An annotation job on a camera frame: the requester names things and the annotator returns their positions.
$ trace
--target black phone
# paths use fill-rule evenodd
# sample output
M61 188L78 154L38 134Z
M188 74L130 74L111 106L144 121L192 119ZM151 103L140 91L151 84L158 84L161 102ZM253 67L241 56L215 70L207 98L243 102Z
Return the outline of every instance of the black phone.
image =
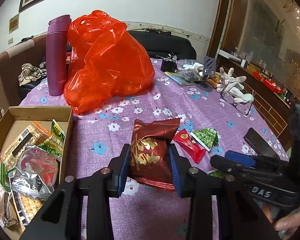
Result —
M243 138L258 155L280 160L277 153L252 127L249 128Z

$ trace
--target red candy wrapper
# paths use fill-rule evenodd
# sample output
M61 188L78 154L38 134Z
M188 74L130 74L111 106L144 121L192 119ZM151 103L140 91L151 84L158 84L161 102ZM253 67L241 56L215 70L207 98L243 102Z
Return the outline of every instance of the red candy wrapper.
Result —
M199 163L206 153L206 149L200 149L199 145L191 138L185 129L178 132L173 140L176 141L194 160Z
M129 177L150 187L174 190L168 144L179 125L179 118L152 123L135 120Z

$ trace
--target brown chair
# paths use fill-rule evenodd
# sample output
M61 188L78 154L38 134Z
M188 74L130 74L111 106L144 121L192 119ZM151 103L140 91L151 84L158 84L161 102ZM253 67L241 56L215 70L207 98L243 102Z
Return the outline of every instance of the brown chair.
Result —
M0 103L6 111L9 106L18 106L21 66L30 63L39 66L46 53L46 34L17 44L0 53Z

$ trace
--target purple thermos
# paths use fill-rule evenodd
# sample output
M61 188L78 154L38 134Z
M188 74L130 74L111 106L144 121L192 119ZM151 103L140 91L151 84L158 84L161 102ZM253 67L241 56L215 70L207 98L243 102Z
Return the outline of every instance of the purple thermos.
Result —
M49 22L46 41L48 89L51 96L60 96L65 88L67 70L67 34L71 23L69 14Z

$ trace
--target purple tablecloth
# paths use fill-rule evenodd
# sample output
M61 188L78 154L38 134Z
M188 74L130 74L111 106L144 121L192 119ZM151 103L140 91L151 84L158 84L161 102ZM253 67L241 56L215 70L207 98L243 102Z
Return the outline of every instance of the purple tablecloth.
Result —
M206 153L199 164L176 143L179 154L189 159L192 166L210 171L210 157L224 156L228 150L255 154L243 136L253 127L278 153L288 160L279 140L274 136L252 106L250 114L239 114L220 98L216 90L200 86L180 87L160 71L161 60L151 60L156 71L155 84L140 96L114 97L90 114L77 116L73 128L67 174L77 178L92 175L108 166L111 158L120 154L124 143L131 142L135 119L151 123L155 120L180 117L180 129L188 131L212 127L218 131L219 146ZM51 97L44 80L34 88L21 106L66 105L63 96ZM213 200L213 236L218 239L216 198ZM82 239L86 238L86 199L82 210ZM185 239L190 199L153 189L129 179L119 199L110 199L114 239Z

